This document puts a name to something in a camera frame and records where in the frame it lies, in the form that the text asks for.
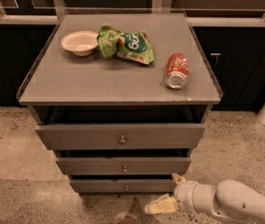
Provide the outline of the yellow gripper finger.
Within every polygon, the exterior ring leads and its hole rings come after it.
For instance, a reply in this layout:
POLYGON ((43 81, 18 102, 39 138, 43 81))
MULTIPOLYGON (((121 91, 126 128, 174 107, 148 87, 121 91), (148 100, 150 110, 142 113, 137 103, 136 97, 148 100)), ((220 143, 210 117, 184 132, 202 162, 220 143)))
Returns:
POLYGON ((177 209, 178 205, 175 198, 169 194, 164 194, 145 206, 145 212, 150 215, 171 214, 177 209))
POLYGON ((183 175, 177 173, 172 173, 172 179, 176 185, 180 185, 186 181, 186 178, 183 175))

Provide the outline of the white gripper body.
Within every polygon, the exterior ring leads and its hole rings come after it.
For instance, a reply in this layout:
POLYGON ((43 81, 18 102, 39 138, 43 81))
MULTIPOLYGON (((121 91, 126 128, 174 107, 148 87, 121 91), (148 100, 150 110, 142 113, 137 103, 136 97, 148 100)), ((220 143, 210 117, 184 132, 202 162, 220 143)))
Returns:
POLYGON ((198 185, 197 181, 186 180, 179 183, 174 189, 174 198, 179 209, 187 213, 195 213, 193 192, 198 185))

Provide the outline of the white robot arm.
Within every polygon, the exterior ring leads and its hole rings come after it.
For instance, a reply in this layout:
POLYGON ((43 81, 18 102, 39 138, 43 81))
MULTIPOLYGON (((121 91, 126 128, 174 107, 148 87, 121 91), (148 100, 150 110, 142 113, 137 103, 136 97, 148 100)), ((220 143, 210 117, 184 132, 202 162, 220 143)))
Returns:
POLYGON ((226 224, 265 224, 265 196, 247 185, 227 179, 216 186, 186 180, 172 173, 174 194, 164 194, 145 206, 150 215, 171 214, 180 210, 190 214, 204 213, 226 224))

